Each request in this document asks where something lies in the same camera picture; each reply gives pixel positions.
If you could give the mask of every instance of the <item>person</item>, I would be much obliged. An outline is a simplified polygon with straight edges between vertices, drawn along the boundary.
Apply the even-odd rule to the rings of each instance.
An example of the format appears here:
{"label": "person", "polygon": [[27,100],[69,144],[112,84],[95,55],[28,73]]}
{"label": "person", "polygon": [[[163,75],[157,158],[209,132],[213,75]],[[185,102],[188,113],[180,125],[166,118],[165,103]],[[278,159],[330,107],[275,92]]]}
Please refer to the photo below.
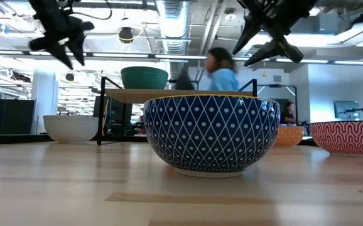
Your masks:
{"label": "person", "polygon": [[295,110],[295,104],[293,102],[287,101],[287,103],[284,105],[281,114],[282,124],[296,124],[296,119],[293,115],[294,110]]}
{"label": "person", "polygon": [[209,90],[213,91],[237,91],[237,70],[232,55],[221,47],[212,48],[208,52],[207,73],[211,78]]}

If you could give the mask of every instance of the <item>table surface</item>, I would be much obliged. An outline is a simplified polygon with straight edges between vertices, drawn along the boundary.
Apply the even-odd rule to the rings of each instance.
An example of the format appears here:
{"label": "table surface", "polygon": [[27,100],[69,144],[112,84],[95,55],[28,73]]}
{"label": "table surface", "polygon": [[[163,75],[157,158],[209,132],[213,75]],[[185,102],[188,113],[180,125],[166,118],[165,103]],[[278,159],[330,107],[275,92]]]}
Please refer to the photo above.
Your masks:
{"label": "table surface", "polygon": [[143,104],[147,100],[174,95],[244,95],[252,92],[241,91],[202,91],[202,90],[139,90],[139,89],[105,89],[106,95],[125,104]]}
{"label": "table surface", "polygon": [[242,176],[179,175],[148,143],[0,145],[0,225],[363,226],[363,158],[274,148]]}

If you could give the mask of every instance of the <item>ceiling duct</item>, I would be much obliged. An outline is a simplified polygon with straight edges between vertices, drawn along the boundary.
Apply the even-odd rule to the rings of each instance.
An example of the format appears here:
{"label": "ceiling duct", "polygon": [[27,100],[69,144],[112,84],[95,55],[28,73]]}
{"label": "ceiling duct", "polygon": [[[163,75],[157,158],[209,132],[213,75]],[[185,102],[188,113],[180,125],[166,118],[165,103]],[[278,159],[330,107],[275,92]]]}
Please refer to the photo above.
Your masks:
{"label": "ceiling duct", "polygon": [[[178,40],[163,41],[163,49],[167,54],[184,55],[187,51],[188,38],[188,9],[186,1],[162,0],[156,5],[161,15],[161,36],[164,38],[179,38]],[[170,63],[170,78],[176,79],[182,71],[183,63]]]}

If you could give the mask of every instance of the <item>gold rim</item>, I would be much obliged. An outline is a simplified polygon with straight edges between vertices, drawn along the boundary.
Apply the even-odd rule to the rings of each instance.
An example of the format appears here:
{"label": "gold rim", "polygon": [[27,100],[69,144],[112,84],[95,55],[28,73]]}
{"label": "gold rim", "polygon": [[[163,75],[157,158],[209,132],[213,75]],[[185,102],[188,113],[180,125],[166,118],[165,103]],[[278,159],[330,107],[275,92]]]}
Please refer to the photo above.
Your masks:
{"label": "gold rim", "polygon": [[257,100],[267,100],[270,102],[274,102],[277,103],[277,101],[275,100],[271,100],[268,98],[263,98],[263,97],[252,97],[252,96],[246,96],[246,95],[231,95],[231,94],[188,94],[188,95],[172,95],[172,96],[166,96],[166,97],[157,97],[157,98],[153,98],[150,100],[147,100],[147,102],[152,101],[152,100],[158,100],[158,99],[165,99],[165,98],[171,98],[171,97],[199,97],[199,96],[210,96],[210,97],[242,97],[242,98],[251,98],[251,99],[257,99]]}

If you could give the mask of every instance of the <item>exposed ceiling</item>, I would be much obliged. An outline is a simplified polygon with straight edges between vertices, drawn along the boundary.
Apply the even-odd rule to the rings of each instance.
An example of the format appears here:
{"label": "exposed ceiling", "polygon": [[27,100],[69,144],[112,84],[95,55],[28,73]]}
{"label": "exposed ceiling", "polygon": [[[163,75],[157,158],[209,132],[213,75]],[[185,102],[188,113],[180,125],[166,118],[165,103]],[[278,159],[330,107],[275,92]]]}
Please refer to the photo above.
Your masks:
{"label": "exposed ceiling", "polygon": [[[113,16],[108,21],[100,21],[97,19],[90,19],[86,16],[77,17],[91,21],[95,25],[95,29],[88,32],[87,39],[85,41],[85,51],[91,52],[126,52],[126,53],[163,53],[163,44],[158,38],[161,38],[161,19],[158,12],[150,10],[153,7],[153,0],[148,1],[149,8],[147,10],[142,9],[130,9],[135,8],[137,3],[141,1],[128,1],[127,4],[123,4],[120,1],[113,1],[113,5],[120,7],[113,9]],[[225,14],[222,12],[216,12],[215,15],[220,16],[220,26],[216,30],[216,39],[214,40],[212,47],[221,46],[228,50],[233,49],[240,37],[242,26],[244,26],[243,16],[245,12],[236,0],[226,0],[224,2],[226,9],[232,9],[233,14],[236,16],[233,20],[226,20]],[[213,5],[212,0],[199,0],[192,1],[190,10],[188,12],[189,17],[189,32],[188,39],[191,42],[188,43],[187,54],[196,55],[201,54],[200,49],[202,48],[202,38],[205,36],[206,21],[211,15],[211,8]],[[345,21],[351,20],[351,15],[358,15],[363,12],[363,1],[361,0],[322,0],[318,4],[318,8],[322,9],[325,13],[343,13],[341,16],[336,16],[337,23],[340,26],[347,25]],[[102,1],[89,1],[84,0],[77,4],[74,9],[76,12],[89,14],[97,17],[106,17],[109,14],[105,2]],[[1,25],[5,24],[8,28],[8,33],[0,37],[0,50],[28,50],[28,42],[34,38],[41,37],[43,28],[38,21],[34,21],[31,16],[35,12],[32,10],[27,1],[15,0],[15,1],[0,1],[0,32]],[[303,22],[302,27],[308,27],[305,23],[314,23],[318,19],[312,17]],[[118,38],[118,32],[122,27],[131,27],[135,38],[131,44],[124,44]],[[326,37],[327,34],[310,34],[320,35]],[[296,39],[299,41],[308,41],[308,43],[314,43],[309,41],[309,36],[297,36]],[[248,56],[252,53],[256,45],[266,41],[266,36],[258,36],[258,38],[250,42],[245,48],[239,53],[239,56]],[[308,47],[308,43],[303,43],[300,50],[305,55],[305,58],[322,58],[322,59],[343,59],[343,60],[359,60],[363,58],[363,47],[340,47],[340,48],[318,48]],[[50,60],[33,60],[29,58],[0,58],[0,84],[19,84],[24,82],[11,80],[9,70],[12,69],[17,72],[21,72],[32,79],[33,70],[35,67],[49,64],[51,67],[57,68],[60,74],[60,85],[69,87],[71,85],[83,85],[83,86],[99,86],[100,76],[102,71],[105,75],[110,77],[112,80],[121,83],[119,72],[122,68],[131,65],[146,65],[150,67],[159,67],[164,70],[169,70],[169,63],[166,62],[119,62],[119,61],[99,61],[89,60],[86,61],[86,66],[81,67],[76,65],[75,69],[87,73],[85,79],[78,79],[75,82],[69,82],[65,80],[65,75],[68,73],[68,69],[63,66],[60,62]],[[188,63],[190,67],[196,67],[197,61],[191,61]],[[257,63],[253,65],[253,69],[267,67],[267,68],[283,68],[286,71],[293,70],[294,64],[279,64],[279,63]],[[28,98],[30,95],[30,88],[22,87],[0,87],[0,90],[5,90],[8,94],[17,95],[20,98]],[[60,107],[70,107],[78,109],[80,106],[84,106],[84,112],[91,113],[91,107],[93,107],[93,99],[96,94],[92,93],[90,89],[60,89]],[[87,98],[88,102],[79,103],[80,98]],[[68,103],[71,99],[74,99],[74,104]]]}

